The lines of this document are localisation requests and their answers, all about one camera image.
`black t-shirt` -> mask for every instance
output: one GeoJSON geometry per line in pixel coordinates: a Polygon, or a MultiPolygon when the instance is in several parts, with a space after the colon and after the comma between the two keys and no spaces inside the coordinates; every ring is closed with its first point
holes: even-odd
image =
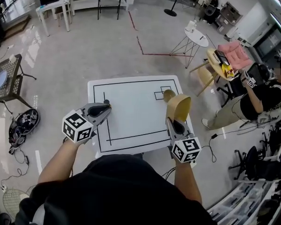
{"type": "Polygon", "coordinates": [[[219,6],[219,0],[211,0],[210,5],[212,5],[215,8],[217,8],[219,6]]]}
{"type": "Polygon", "coordinates": [[[37,185],[23,199],[15,224],[32,222],[44,203],[44,225],[191,223],[215,225],[197,201],[188,200],[146,162],[109,155],[63,182],[37,185]]]}
{"type": "MultiPolygon", "coordinates": [[[[253,88],[254,93],[262,102],[263,111],[267,112],[276,107],[281,102],[281,89],[273,87],[274,85],[281,86],[281,83],[277,82],[277,80],[271,80],[253,88]]],[[[258,113],[255,111],[255,108],[252,102],[250,101],[248,94],[245,94],[243,98],[241,98],[240,108],[244,116],[248,120],[257,119],[258,113]]]]}

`small round table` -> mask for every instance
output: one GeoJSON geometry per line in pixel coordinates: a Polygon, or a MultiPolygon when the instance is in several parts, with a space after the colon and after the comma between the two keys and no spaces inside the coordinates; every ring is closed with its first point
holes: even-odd
{"type": "Polygon", "coordinates": [[[199,94],[197,96],[199,96],[208,86],[209,84],[215,79],[216,76],[220,76],[223,79],[227,80],[227,81],[232,81],[234,79],[234,77],[226,77],[223,70],[222,70],[222,66],[220,65],[220,61],[218,60],[216,54],[214,53],[215,49],[214,48],[209,48],[206,52],[207,54],[207,58],[208,61],[206,61],[205,63],[195,67],[194,69],[192,69],[189,73],[197,70],[198,68],[202,67],[202,66],[206,66],[208,64],[211,65],[211,67],[214,69],[214,72],[212,73],[212,78],[209,80],[209,82],[207,82],[204,86],[204,88],[199,92],[199,94]]]}
{"type": "Polygon", "coordinates": [[[209,45],[209,42],[206,38],[205,35],[203,35],[203,33],[201,33],[199,30],[194,30],[193,32],[192,31],[187,31],[186,29],[184,29],[184,33],[185,33],[185,37],[181,40],[180,43],[178,43],[178,45],[170,52],[170,56],[172,54],[177,54],[177,52],[180,50],[180,49],[184,49],[184,52],[183,54],[185,54],[185,56],[187,57],[186,53],[188,51],[191,51],[190,55],[189,55],[189,60],[188,62],[186,63],[185,65],[185,68],[188,68],[188,66],[190,65],[190,63],[192,62],[194,56],[196,55],[197,51],[199,50],[200,47],[208,47],[209,45]],[[177,48],[183,41],[184,39],[187,38],[187,43],[180,47],[180,48],[177,48]],[[193,48],[195,46],[198,46],[196,52],[194,53],[194,55],[192,55],[192,52],[193,52],[193,48]]]}

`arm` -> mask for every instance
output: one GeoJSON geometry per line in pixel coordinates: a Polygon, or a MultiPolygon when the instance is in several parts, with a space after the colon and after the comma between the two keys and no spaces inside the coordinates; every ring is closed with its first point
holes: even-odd
{"type": "Polygon", "coordinates": [[[255,111],[257,113],[262,113],[263,112],[262,101],[259,100],[259,98],[254,93],[253,89],[246,82],[244,82],[243,84],[244,84],[244,87],[248,91],[248,95],[249,95],[250,101],[253,104],[253,107],[255,108],[255,111]]]}
{"type": "Polygon", "coordinates": [[[69,178],[79,145],[67,139],[43,169],[37,183],[63,181],[69,178]]]}
{"type": "Polygon", "coordinates": [[[176,161],[175,186],[186,198],[202,204],[202,197],[189,163],[176,161]]]}

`white table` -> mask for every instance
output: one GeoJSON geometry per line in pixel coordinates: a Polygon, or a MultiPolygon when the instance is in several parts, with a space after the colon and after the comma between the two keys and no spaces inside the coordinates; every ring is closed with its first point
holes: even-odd
{"type": "MultiPolygon", "coordinates": [[[[128,2],[127,0],[121,0],[121,7],[125,7],[126,11],[128,11],[128,2]]],[[[86,8],[97,8],[98,0],[73,0],[72,4],[72,12],[73,16],[75,16],[75,10],[86,9],[86,8]]]]}
{"type": "MultiPolygon", "coordinates": [[[[112,110],[92,138],[96,157],[138,154],[170,146],[163,91],[182,93],[176,76],[143,76],[88,82],[89,103],[110,101],[112,110]]],[[[193,133],[191,119],[186,120],[193,133]]]]}
{"type": "Polygon", "coordinates": [[[180,49],[184,49],[184,52],[183,54],[184,55],[187,55],[187,52],[188,51],[191,51],[190,55],[189,55],[189,60],[188,62],[186,62],[185,64],[185,68],[188,68],[188,66],[190,65],[190,63],[192,62],[193,58],[195,57],[197,51],[199,50],[200,47],[208,47],[209,46],[209,42],[208,42],[208,39],[205,35],[203,35],[203,33],[201,33],[199,30],[195,30],[194,32],[191,32],[191,31],[187,31],[186,29],[184,29],[184,33],[185,33],[185,37],[181,40],[180,43],[178,43],[178,45],[170,52],[170,55],[172,54],[177,54],[178,51],[180,49]],[[183,41],[184,39],[187,38],[187,43],[180,47],[180,48],[177,48],[183,41]],[[194,53],[194,55],[192,55],[192,52],[193,52],[193,48],[197,46],[197,50],[196,52],[194,53]]]}
{"type": "Polygon", "coordinates": [[[56,20],[57,16],[55,14],[55,8],[62,7],[62,12],[63,12],[64,18],[65,18],[65,23],[66,23],[66,29],[69,32],[70,28],[69,28],[69,22],[67,19],[67,10],[66,10],[66,4],[69,4],[69,3],[71,3],[71,0],[58,0],[56,2],[49,3],[47,5],[42,5],[36,9],[37,15],[41,18],[41,21],[42,21],[42,24],[43,24],[43,27],[44,27],[44,30],[45,30],[47,36],[49,36],[50,34],[47,29],[47,25],[45,22],[43,12],[47,11],[47,10],[52,10],[53,17],[56,20]]]}

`black floor lamp base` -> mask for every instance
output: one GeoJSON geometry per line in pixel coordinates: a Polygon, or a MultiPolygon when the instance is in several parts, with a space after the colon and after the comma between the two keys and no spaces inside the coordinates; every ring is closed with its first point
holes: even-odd
{"type": "Polygon", "coordinates": [[[172,16],[172,17],[176,17],[176,16],[177,16],[177,13],[175,13],[173,10],[165,9],[164,12],[165,12],[167,15],[170,15],[170,16],[172,16]]]}

